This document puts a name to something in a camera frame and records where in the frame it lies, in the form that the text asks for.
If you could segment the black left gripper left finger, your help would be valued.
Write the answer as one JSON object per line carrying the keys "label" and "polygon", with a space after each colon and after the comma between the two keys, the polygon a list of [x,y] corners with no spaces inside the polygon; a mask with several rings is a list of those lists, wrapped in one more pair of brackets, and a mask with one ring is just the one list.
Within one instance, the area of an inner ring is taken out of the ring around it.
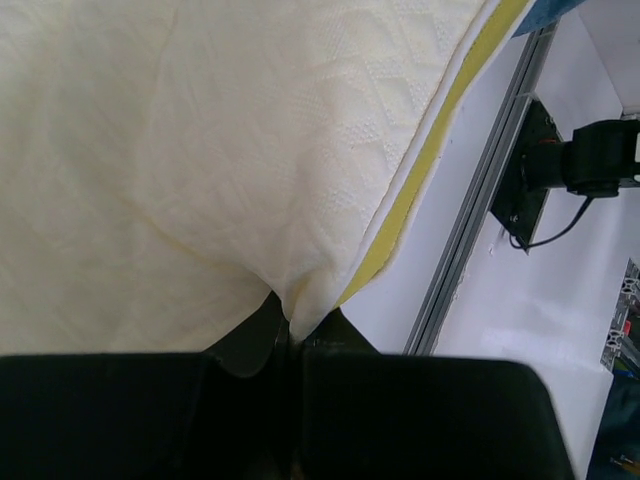
{"label": "black left gripper left finger", "polygon": [[279,299],[191,353],[1,360],[5,479],[283,479],[271,448],[269,364]]}

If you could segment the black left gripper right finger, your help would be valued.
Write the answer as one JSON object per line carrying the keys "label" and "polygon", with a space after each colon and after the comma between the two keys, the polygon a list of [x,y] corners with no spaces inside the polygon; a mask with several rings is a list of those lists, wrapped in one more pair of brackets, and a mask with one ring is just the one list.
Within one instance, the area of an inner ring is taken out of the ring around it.
{"label": "black left gripper right finger", "polygon": [[547,387],[496,359],[378,352],[332,312],[300,351],[307,479],[571,479]]}

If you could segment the cream quilted pillow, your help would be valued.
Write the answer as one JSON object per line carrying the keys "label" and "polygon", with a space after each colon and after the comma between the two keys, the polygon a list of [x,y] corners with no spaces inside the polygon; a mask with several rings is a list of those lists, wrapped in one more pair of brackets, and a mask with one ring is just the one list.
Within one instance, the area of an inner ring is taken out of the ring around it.
{"label": "cream quilted pillow", "polygon": [[5,1],[1,351],[307,337],[395,259],[528,1]]}

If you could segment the blue pillowcase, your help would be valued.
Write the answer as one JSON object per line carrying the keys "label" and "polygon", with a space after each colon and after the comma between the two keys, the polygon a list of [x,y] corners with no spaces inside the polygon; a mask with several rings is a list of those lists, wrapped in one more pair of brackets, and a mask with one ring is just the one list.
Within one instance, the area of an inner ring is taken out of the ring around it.
{"label": "blue pillowcase", "polygon": [[544,29],[583,2],[584,0],[537,0],[513,33],[513,37]]}

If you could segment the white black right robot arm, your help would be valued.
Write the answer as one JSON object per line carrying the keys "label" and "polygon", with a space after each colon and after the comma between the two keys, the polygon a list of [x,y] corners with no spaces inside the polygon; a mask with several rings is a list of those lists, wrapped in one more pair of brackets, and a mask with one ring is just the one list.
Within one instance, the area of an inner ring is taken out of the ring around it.
{"label": "white black right robot arm", "polygon": [[540,140],[522,156],[530,191],[564,188],[571,194],[613,198],[639,186],[639,122],[603,120],[573,132],[569,141]]}

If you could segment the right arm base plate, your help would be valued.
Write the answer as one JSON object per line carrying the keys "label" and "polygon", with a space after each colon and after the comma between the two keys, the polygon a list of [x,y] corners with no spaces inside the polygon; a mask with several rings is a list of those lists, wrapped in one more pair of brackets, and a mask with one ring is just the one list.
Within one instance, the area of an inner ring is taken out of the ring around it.
{"label": "right arm base plate", "polygon": [[564,185],[561,157],[565,143],[544,105],[533,101],[524,117],[495,194],[491,213],[512,245],[527,252],[548,192]]}

